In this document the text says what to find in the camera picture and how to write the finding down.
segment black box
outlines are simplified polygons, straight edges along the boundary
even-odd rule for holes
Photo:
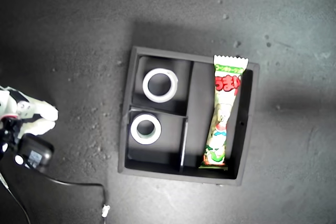
[[[174,98],[165,103],[150,101],[142,80],[152,69],[172,70],[179,82]],[[227,123],[228,170],[198,169],[214,111],[212,57],[133,47],[124,95],[118,172],[199,183],[242,183],[252,130],[259,65],[250,63],[242,75]],[[162,126],[151,145],[136,142],[130,134],[132,120],[141,113],[153,114]]]

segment cartoon character on wrapper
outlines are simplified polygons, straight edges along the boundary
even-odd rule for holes
[[[231,109],[232,106],[230,104],[219,103],[216,106],[217,113],[213,117],[213,121],[216,120],[216,124],[211,129],[211,135],[207,141],[203,160],[205,165],[225,165],[226,124]]]

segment candy wrapper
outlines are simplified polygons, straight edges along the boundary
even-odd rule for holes
[[[240,76],[248,59],[214,56],[215,106],[200,168],[227,169],[225,165],[226,124],[231,114]]]

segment black wire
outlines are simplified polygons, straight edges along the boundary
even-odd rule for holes
[[[102,207],[107,205],[107,202],[106,202],[106,199],[107,199],[107,194],[106,194],[106,190],[105,190],[105,187],[103,184],[100,184],[100,183],[72,183],[72,182],[65,182],[65,181],[61,181],[61,180],[57,180],[57,179],[54,179],[54,178],[51,178],[49,177],[48,175],[46,174],[43,174],[41,172],[39,172],[38,170],[36,170],[28,161],[27,159],[24,159],[25,160],[25,164],[31,169],[33,170],[34,172],[36,172],[38,175],[46,178],[47,180],[53,182],[53,183],[56,183],[56,184],[60,184],[60,185],[64,185],[64,186],[95,186],[95,187],[101,187],[102,188],[102,191],[103,191],[103,204],[102,204]],[[12,191],[9,189],[9,188],[6,188],[10,195],[14,198],[14,200],[16,201],[16,203],[21,207],[22,211],[24,212],[25,216],[26,216],[26,220],[27,220],[27,223],[28,224],[32,224],[31,221],[30,221],[30,218],[29,218],[29,215],[27,213],[27,210],[26,208],[24,207],[24,205],[20,202],[20,200],[18,198],[16,198],[14,196],[14,194],[12,193]],[[103,217],[103,223],[106,224],[106,219]]]
[[[56,183],[56,184],[60,184],[60,185],[64,185],[64,186],[95,186],[95,187],[100,187],[103,191],[103,204],[102,204],[102,207],[104,205],[107,205],[107,193],[106,193],[106,190],[105,190],[105,187],[103,184],[100,184],[100,183],[73,183],[73,182],[65,182],[65,181],[62,181],[62,180],[58,180],[58,179],[54,179],[54,178],[51,178],[49,177],[48,175],[44,174],[44,173],[41,173],[39,172],[38,170],[36,170],[28,161],[27,159],[25,160],[25,164],[27,166],[29,166],[29,168],[31,170],[33,170],[34,172],[36,172],[37,174],[39,174],[40,176],[46,178],[47,180],[53,182],[53,183]]]
[[[0,173],[2,174],[2,177],[3,179],[5,180],[5,183],[7,184],[7,181],[3,175],[3,173]],[[28,215],[28,212],[26,210],[26,208],[24,207],[23,203],[20,201],[20,198],[19,197],[16,197],[13,192],[11,191],[11,189],[9,188],[8,185],[4,185],[5,188],[7,189],[7,191],[9,192],[9,194],[12,196],[12,198],[15,200],[15,202],[20,206],[21,210],[23,211],[23,213],[25,214],[25,217],[26,217],[26,220],[27,220],[27,223],[28,224],[32,224],[31,221],[30,221],[30,218],[29,218],[29,215]]]
[[[12,193],[12,191],[11,191],[9,188],[8,188],[7,190],[9,191],[10,195],[14,198],[14,200],[16,201],[16,203],[21,207],[23,213],[24,213],[25,216],[26,216],[26,220],[27,220],[28,224],[32,224],[31,221],[30,221],[29,215],[28,215],[28,213],[27,213],[27,210],[26,210],[26,208],[24,207],[24,205],[20,202],[19,199],[17,199],[17,198],[14,196],[14,194]]]

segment floor surface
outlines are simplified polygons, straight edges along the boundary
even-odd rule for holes
[[[48,174],[105,184],[107,224],[331,224],[335,39],[336,0],[0,0],[0,85],[57,106]],[[242,186],[117,173],[132,45],[260,64]],[[51,184],[10,156],[0,167],[33,224],[100,223],[99,189]],[[1,187],[0,219],[25,223]]]

